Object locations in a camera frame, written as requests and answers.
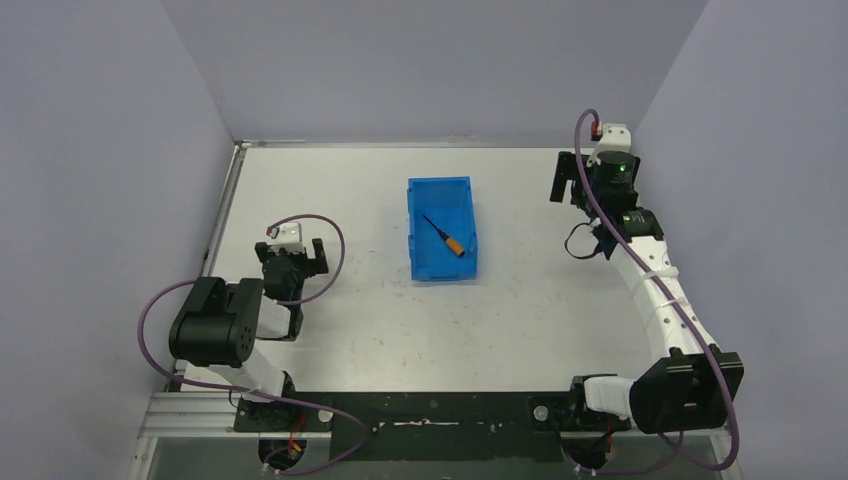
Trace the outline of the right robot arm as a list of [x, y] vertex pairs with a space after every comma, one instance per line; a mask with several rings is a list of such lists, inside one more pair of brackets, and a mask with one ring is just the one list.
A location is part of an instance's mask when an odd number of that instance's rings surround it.
[[565, 419], [585, 429], [603, 414], [632, 421], [644, 433], [712, 429], [729, 420], [730, 400], [744, 375], [735, 352], [724, 352], [696, 320], [668, 256], [654, 213], [638, 203], [638, 157], [604, 151], [595, 160], [561, 152], [550, 199], [583, 211], [608, 260], [630, 291], [651, 349], [652, 365], [637, 379], [577, 376], [563, 401]]

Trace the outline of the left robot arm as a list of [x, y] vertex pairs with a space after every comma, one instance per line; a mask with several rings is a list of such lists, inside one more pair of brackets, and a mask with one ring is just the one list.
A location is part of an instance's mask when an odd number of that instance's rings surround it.
[[298, 338], [304, 320], [305, 281], [329, 272], [323, 241], [314, 238], [312, 247], [314, 257], [301, 242], [258, 242], [254, 250], [260, 278], [237, 283], [220, 277], [197, 278], [169, 334], [174, 358], [244, 387], [242, 396], [259, 403], [257, 417], [273, 431], [294, 423], [297, 404], [285, 394], [295, 387], [291, 376], [272, 365], [256, 342]]

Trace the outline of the orange handled screwdriver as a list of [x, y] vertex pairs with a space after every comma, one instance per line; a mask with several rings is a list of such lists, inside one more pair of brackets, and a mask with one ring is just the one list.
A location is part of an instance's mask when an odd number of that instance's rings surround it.
[[460, 258], [465, 256], [466, 252], [464, 247], [456, 239], [451, 237], [443, 229], [439, 228], [426, 214], [423, 214], [422, 217], [434, 228], [443, 243], [451, 250], [452, 253]]

